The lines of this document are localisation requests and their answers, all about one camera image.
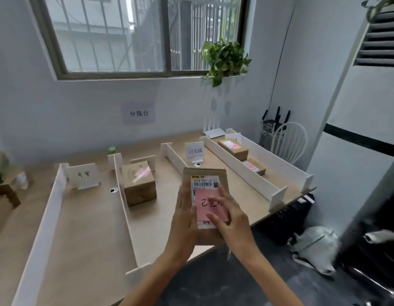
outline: chair backrest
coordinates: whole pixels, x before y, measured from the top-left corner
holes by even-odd
[[[273,134],[271,153],[294,164],[305,152],[307,133],[305,128],[296,122],[281,125]]]

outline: window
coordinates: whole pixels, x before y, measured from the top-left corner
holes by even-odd
[[[207,72],[206,41],[243,38],[248,0],[30,0],[59,79]]]

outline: left hand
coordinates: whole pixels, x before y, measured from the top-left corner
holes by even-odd
[[[191,204],[191,179],[183,179],[171,223],[169,239],[162,256],[177,267],[186,264],[197,241],[197,212]]]

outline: dark floor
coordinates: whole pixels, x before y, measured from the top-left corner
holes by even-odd
[[[334,279],[292,261],[287,246],[277,246],[257,229],[257,245],[306,306],[364,305],[367,292],[342,270]],[[228,250],[220,248],[185,266],[170,282],[158,306],[270,306],[261,288]]]

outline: green leaves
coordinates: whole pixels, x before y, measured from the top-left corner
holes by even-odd
[[[238,42],[225,43],[223,39],[214,44],[205,42],[202,59],[210,65],[210,71],[203,79],[212,79],[213,87],[221,85],[223,77],[246,73],[252,61],[248,54],[244,56],[244,50]]]

